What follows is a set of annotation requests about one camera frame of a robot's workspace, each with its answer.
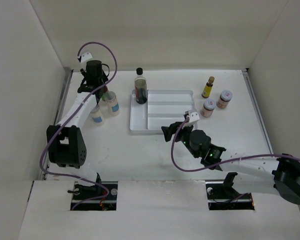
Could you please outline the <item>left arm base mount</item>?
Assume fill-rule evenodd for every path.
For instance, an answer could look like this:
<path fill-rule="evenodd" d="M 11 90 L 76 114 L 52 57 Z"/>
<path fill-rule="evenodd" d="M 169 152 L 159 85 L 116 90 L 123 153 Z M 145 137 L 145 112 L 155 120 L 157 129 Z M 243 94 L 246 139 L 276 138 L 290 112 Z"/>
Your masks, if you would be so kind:
<path fill-rule="evenodd" d="M 115 211 L 117 209 L 118 182 L 103 182 L 108 190 L 96 185 L 86 186 L 76 183 L 73 190 L 68 190 L 72 194 L 70 204 L 71 211 Z"/>

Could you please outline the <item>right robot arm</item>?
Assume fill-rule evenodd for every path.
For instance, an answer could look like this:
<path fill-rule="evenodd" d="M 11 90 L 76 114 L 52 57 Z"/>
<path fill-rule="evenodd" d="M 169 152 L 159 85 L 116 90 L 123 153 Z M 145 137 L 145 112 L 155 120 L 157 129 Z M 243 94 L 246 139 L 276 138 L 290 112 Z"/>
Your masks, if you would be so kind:
<path fill-rule="evenodd" d="M 222 159 L 224 147 L 212 144 L 203 130 L 194 130 L 186 124 L 177 121 L 162 126 L 165 141 L 182 142 L 195 159 L 200 159 L 201 171 L 225 172 L 221 190 L 226 197 L 233 198 L 238 193 L 271 194 L 300 206 L 300 158 L 266 153 Z"/>

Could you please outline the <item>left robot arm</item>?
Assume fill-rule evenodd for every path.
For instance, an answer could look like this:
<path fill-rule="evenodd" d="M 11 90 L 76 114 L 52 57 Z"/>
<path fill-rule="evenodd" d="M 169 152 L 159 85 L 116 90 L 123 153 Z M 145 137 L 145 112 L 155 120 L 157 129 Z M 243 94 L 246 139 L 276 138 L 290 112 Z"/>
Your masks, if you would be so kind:
<path fill-rule="evenodd" d="M 51 143 L 48 147 L 50 163 L 70 168 L 71 175 L 88 180 L 85 193 L 93 200 L 102 195 L 102 186 L 98 184 L 101 182 L 99 174 L 85 163 L 87 148 L 82 127 L 105 93 L 103 84 L 108 81 L 108 74 L 103 66 L 100 60 L 86 62 L 86 68 L 80 70 L 83 80 L 72 107 L 56 125 L 50 125 L 46 130 L 47 141 Z"/>

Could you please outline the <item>white granule jar blue label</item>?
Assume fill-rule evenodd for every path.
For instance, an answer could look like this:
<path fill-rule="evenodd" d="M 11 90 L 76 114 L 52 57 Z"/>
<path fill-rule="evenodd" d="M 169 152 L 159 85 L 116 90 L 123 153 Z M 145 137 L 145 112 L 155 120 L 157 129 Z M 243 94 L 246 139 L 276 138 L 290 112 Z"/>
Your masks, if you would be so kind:
<path fill-rule="evenodd" d="M 108 91 L 104 94 L 104 98 L 109 110 L 109 113 L 113 116 L 120 114 L 120 106 L 117 100 L 117 96 L 113 91 Z"/>

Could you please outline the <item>dark soy sauce bottle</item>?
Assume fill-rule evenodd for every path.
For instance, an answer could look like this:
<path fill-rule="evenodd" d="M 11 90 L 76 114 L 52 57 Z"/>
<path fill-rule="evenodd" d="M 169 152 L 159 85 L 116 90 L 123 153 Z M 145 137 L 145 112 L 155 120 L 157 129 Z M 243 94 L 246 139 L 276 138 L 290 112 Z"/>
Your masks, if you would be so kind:
<path fill-rule="evenodd" d="M 145 104 L 148 100 L 147 81 L 143 76 L 143 69 L 138 67 L 136 69 L 136 78 L 134 80 L 134 90 L 136 102 L 138 104 Z"/>

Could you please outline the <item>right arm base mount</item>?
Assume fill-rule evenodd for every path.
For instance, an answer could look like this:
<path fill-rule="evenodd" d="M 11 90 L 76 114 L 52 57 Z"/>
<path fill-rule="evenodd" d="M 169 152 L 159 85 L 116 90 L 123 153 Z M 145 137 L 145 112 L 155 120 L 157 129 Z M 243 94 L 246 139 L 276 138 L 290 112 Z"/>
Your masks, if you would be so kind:
<path fill-rule="evenodd" d="M 205 182 L 210 211 L 255 210 L 252 195 L 239 193 L 233 188 L 234 179 L 237 175 L 236 172 L 230 172 L 224 180 Z"/>

